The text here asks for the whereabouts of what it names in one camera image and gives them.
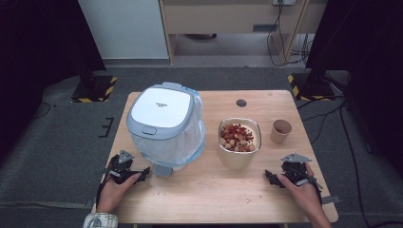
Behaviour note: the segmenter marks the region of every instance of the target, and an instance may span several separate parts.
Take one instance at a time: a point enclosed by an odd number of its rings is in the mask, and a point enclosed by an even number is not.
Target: bowl
[[[242,170],[247,167],[260,150],[260,129],[258,124],[252,120],[243,118],[225,119],[220,123],[218,135],[219,158],[222,164],[232,170]]]

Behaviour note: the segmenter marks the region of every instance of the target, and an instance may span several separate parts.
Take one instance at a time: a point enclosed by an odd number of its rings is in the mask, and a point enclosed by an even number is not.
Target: sleeve
[[[118,217],[108,213],[91,213],[86,216],[83,228],[117,228]]]

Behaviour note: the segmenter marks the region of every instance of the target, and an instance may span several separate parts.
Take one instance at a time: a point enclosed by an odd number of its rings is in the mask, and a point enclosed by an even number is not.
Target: table top
[[[282,173],[281,158],[296,152],[311,158],[322,197],[329,196],[317,159],[297,112],[294,99],[286,90],[199,91],[203,101],[206,144],[201,155],[170,177],[152,172],[145,182],[133,185],[115,211],[120,223],[285,223],[308,222],[290,193],[271,185],[264,170]],[[139,92],[128,96],[109,159],[121,149],[136,156],[132,170],[142,170],[150,162],[142,157],[131,140],[125,119]],[[247,102],[236,105],[238,99]],[[223,119],[247,118],[258,123],[261,148],[243,170],[225,167],[218,156],[218,128]],[[275,120],[292,124],[293,130],[283,144],[270,140]],[[338,219],[333,203],[323,205],[331,222]]]

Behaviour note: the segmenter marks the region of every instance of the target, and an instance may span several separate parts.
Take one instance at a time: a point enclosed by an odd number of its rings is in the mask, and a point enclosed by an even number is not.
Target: hand
[[[314,172],[308,163],[305,163],[307,174],[313,176]],[[311,183],[304,183],[301,186],[296,186],[290,182],[283,175],[278,175],[279,181],[290,191],[298,206],[305,212],[308,220],[311,221],[312,226],[315,227],[332,227],[329,219],[326,217],[317,198],[317,191]]]
[[[119,205],[127,189],[141,176],[137,173],[125,182],[118,184],[111,177],[107,178],[105,186],[101,192],[100,200],[97,206],[97,213],[112,214],[115,208]]]

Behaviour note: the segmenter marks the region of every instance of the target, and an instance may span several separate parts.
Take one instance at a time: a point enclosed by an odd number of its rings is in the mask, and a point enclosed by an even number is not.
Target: logo on lid
[[[158,107],[166,107],[166,106],[168,106],[168,104],[162,104],[162,103],[155,103],[155,105],[157,105]]]

